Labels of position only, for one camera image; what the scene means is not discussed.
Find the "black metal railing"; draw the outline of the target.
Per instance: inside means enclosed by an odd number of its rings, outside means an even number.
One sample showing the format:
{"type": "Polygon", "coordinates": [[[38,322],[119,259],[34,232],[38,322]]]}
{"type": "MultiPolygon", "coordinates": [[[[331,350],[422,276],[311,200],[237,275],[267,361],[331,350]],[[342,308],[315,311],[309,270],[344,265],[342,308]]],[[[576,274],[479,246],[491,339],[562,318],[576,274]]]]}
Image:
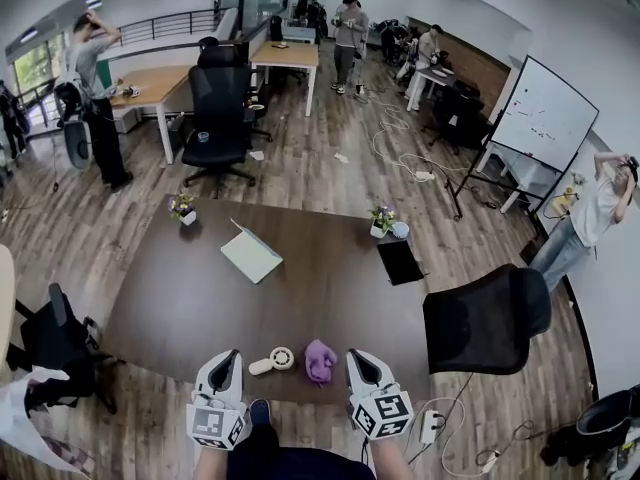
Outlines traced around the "black metal railing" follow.
{"type": "MultiPolygon", "coordinates": [[[[109,56],[121,56],[173,44],[193,43],[196,36],[211,35],[222,29],[227,10],[205,9],[169,14],[124,25],[121,39],[108,50],[109,56]]],[[[59,54],[67,44],[62,33],[40,43],[12,62],[14,93],[23,110],[44,110],[42,100],[59,76],[59,54]]]]}

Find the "dark table white legs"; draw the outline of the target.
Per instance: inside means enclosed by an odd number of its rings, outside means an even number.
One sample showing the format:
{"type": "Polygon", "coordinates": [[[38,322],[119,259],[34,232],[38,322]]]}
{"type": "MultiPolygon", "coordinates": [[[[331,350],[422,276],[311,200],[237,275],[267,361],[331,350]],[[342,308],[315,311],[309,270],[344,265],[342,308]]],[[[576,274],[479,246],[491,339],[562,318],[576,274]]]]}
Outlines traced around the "dark table white legs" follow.
{"type": "MultiPolygon", "coordinates": [[[[428,100],[433,99],[433,94],[436,91],[437,86],[453,87],[458,80],[458,77],[453,71],[442,68],[441,66],[415,70],[413,77],[417,77],[419,80],[425,80],[431,83],[426,96],[428,100]]],[[[409,99],[407,100],[406,110],[411,111],[413,109],[414,102],[418,100],[419,87],[415,84],[414,87],[409,86],[408,89],[409,99]]]]}

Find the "person's right forearm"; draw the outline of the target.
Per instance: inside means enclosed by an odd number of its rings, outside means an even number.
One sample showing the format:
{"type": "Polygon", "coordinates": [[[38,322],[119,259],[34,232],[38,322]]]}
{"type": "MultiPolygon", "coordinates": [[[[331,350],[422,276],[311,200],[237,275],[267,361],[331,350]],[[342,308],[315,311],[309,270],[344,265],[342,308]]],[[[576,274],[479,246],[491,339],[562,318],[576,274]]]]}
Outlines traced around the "person's right forearm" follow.
{"type": "Polygon", "coordinates": [[[395,438],[373,440],[369,445],[377,480],[415,480],[395,438]]]}

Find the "white plastic bag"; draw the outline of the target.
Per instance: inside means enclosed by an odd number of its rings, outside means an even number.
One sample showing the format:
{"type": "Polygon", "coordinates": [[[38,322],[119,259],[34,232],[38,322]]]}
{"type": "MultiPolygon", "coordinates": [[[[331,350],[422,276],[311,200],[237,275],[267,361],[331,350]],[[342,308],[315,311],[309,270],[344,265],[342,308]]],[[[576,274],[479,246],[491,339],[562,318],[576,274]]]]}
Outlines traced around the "white plastic bag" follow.
{"type": "Polygon", "coordinates": [[[0,440],[26,455],[60,471],[80,474],[89,479],[94,459],[84,450],[43,436],[31,422],[27,401],[43,405],[40,391],[54,381],[68,381],[61,370],[36,367],[22,379],[0,388],[0,440]]]}

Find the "black round seat chair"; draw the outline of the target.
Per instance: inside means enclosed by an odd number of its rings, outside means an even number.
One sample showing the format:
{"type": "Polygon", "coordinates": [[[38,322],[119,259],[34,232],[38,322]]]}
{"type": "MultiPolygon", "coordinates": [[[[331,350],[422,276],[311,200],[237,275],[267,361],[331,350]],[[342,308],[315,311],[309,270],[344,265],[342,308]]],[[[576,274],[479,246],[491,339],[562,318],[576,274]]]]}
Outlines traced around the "black round seat chair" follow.
{"type": "Polygon", "coordinates": [[[640,384],[599,399],[575,423],[550,433],[540,458],[547,466],[564,458],[575,467],[622,446],[634,423],[640,423],[640,384]]]}

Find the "purple cloth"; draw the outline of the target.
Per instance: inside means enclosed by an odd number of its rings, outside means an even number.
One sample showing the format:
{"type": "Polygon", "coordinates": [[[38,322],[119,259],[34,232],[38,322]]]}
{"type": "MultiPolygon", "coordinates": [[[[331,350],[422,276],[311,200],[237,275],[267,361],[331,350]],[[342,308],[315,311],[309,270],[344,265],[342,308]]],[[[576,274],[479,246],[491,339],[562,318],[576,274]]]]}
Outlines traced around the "purple cloth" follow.
{"type": "Polygon", "coordinates": [[[328,384],[338,362],[336,353],[321,340],[314,339],[305,349],[305,369],[308,378],[319,385],[328,384]]]}

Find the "cream handheld fan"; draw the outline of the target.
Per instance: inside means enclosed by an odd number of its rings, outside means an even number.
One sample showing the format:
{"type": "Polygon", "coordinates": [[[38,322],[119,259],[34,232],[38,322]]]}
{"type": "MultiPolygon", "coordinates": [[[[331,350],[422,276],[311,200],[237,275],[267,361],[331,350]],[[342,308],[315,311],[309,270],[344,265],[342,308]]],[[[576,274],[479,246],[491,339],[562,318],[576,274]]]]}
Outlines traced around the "cream handheld fan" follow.
{"type": "Polygon", "coordinates": [[[249,373],[260,376],[272,370],[284,371],[290,369],[295,362],[293,352],[286,347],[274,348],[268,357],[254,361],[249,365],[249,373]]]}

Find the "wooden table with white legs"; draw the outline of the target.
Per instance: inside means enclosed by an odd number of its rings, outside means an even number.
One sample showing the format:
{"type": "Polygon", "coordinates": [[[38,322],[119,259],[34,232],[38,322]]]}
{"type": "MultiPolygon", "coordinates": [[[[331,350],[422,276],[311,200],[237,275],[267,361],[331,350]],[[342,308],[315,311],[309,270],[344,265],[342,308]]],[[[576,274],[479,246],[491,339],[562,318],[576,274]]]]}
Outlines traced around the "wooden table with white legs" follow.
{"type": "Polygon", "coordinates": [[[122,87],[139,88],[139,95],[125,97],[122,92],[111,99],[114,110],[138,108],[154,110],[158,121],[166,163],[174,163],[175,155],[170,141],[168,118],[184,112],[193,112],[193,98],[190,93],[188,73],[190,66],[165,66],[135,70],[123,78],[122,87]]]}
{"type": "Polygon", "coordinates": [[[249,62],[253,70],[263,67],[264,82],[269,83],[269,69],[288,68],[302,69],[307,72],[307,94],[305,116],[310,117],[319,66],[319,50],[315,44],[288,43],[286,48],[280,48],[279,43],[265,41],[250,57],[249,62]]]}

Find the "black high-back office chair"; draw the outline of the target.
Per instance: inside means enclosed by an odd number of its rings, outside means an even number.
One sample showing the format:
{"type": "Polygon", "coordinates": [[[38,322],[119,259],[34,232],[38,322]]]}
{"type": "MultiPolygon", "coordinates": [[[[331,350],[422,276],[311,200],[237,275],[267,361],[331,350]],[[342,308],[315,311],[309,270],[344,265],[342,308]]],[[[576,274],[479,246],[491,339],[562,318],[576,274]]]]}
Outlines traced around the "black high-back office chair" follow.
{"type": "Polygon", "coordinates": [[[214,37],[199,41],[197,64],[189,70],[188,80],[193,98],[193,130],[184,141],[182,163],[198,171],[185,178],[183,185],[207,177],[235,175],[248,180],[253,187],[256,177],[236,168],[252,149],[251,136],[261,135],[267,141],[272,134],[258,127],[266,115],[249,106],[262,104],[251,83],[254,71],[243,62],[239,50],[224,46],[214,37]],[[198,133],[207,132],[207,142],[198,141],[198,133]]]}

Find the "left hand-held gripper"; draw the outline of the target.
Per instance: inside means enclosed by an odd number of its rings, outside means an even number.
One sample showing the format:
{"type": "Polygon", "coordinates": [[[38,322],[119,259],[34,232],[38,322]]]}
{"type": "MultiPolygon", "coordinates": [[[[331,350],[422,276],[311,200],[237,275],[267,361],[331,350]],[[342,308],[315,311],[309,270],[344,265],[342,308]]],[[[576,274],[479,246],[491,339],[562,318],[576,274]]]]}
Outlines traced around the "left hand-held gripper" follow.
{"type": "Polygon", "coordinates": [[[233,450],[246,425],[241,353],[230,349],[207,361],[197,373],[195,386],[198,392],[186,406],[187,435],[202,447],[233,450]],[[211,398],[218,393],[228,403],[211,398]]]}

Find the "person's left blue shoe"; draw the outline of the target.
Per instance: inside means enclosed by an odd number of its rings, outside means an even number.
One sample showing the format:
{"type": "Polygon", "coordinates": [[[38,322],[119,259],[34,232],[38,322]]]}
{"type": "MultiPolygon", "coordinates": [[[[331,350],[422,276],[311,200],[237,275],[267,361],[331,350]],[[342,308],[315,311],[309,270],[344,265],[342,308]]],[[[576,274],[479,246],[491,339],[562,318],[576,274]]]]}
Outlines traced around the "person's left blue shoe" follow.
{"type": "Polygon", "coordinates": [[[249,417],[253,427],[271,426],[271,408],[269,401],[255,399],[249,406],[249,417]]]}

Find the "black tablet sleeve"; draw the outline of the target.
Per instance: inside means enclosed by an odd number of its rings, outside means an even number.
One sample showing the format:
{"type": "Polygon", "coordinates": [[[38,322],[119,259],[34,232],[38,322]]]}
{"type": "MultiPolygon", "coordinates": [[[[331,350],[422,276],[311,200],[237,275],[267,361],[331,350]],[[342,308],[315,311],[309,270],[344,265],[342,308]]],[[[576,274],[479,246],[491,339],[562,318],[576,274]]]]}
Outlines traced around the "black tablet sleeve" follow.
{"type": "Polygon", "coordinates": [[[377,250],[392,286],[424,278],[407,240],[379,243],[377,250]]]}

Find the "potted purple flowers white pot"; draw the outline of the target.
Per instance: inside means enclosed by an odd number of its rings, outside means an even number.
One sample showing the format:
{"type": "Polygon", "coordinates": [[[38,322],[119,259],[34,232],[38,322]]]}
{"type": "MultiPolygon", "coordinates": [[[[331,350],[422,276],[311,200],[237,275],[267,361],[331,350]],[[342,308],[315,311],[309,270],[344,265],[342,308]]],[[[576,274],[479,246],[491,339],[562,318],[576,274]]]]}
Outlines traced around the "potted purple flowers white pot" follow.
{"type": "Polygon", "coordinates": [[[195,197],[180,192],[169,197],[167,207],[170,215],[177,218],[182,225],[190,226],[196,221],[197,214],[194,208],[195,197]]]}
{"type": "Polygon", "coordinates": [[[396,212],[388,205],[378,205],[370,211],[370,234],[376,239],[382,239],[391,229],[396,219],[396,212]]]}

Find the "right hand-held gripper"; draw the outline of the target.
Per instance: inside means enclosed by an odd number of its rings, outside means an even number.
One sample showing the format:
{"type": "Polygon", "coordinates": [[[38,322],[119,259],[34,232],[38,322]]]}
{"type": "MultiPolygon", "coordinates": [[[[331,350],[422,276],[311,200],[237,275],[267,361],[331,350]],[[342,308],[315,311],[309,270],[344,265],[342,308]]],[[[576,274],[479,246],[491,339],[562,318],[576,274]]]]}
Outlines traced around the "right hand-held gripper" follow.
{"type": "Polygon", "coordinates": [[[402,435],[414,419],[414,411],[407,391],[398,383],[379,387],[384,367],[374,355],[349,349],[346,353],[347,384],[351,393],[351,420],[369,440],[402,435]]]}

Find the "light blue notebook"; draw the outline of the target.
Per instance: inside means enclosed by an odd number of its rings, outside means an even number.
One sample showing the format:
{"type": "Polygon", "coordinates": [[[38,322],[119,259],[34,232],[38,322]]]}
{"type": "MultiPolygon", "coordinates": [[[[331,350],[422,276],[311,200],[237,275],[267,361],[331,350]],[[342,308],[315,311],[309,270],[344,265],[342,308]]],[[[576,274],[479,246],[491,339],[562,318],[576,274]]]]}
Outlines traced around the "light blue notebook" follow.
{"type": "Polygon", "coordinates": [[[283,262],[283,258],[252,231],[234,220],[231,222],[240,232],[221,247],[221,253],[252,283],[258,284],[283,262]]]}

